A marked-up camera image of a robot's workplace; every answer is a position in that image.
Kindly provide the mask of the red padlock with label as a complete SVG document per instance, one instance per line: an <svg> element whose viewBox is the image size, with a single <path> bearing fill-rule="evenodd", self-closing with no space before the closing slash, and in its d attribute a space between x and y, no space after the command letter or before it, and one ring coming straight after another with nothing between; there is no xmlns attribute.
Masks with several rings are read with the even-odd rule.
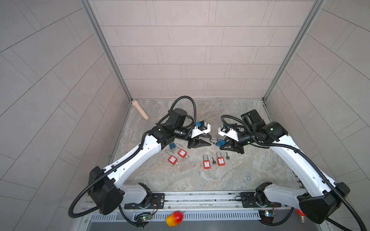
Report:
<svg viewBox="0 0 370 231"><path fill-rule="evenodd" d="M211 163L208 158L208 155L203 155L203 168L204 169L211 169Z"/></svg>

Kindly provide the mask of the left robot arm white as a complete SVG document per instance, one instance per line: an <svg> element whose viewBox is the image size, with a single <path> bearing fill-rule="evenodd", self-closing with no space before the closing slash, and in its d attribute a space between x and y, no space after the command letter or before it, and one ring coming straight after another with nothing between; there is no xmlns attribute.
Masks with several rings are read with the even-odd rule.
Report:
<svg viewBox="0 0 370 231"><path fill-rule="evenodd" d="M183 99L188 99L193 105L191 123L185 125L189 117L187 112L175 105ZM204 140L210 138L211 126L205 121L197 121L195 101L189 96L177 98L168 113L156 123L155 127L143 133L140 143L118 161L104 167L95 167L90 172L89 183L71 203L68 209L70 218L79 218L98 210L107 215L124 204L124 198L129 196L129 190L123 185L128 177L149 158L163 150L175 139L185 140L188 149L211 146ZM75 213L74 209L81 198L88 194L95 207L87 211Z"/></svg>

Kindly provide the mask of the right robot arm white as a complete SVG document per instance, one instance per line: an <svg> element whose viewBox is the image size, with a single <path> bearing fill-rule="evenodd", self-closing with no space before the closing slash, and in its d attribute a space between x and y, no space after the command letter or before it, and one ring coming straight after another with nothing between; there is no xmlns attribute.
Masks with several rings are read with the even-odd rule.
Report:
<svg viewBox="0 0 370 231"><path fill-rule="evenodd" d="M242 114L241 118L221 116L222 126L218 133L225 136L223 148L242 153L244 147L271 149L277 153L299 178L304 188L293 189L264 182L255 189L256 203L280 203L295 208L316 224L325 221L346 231L347 227L335 222L330 215L340 206L345 206L355 218L360 230L365 223L347 201L350 188L336 182L325 174L294 142L286 129L277 122L266 124L256 110Z"/></svg>

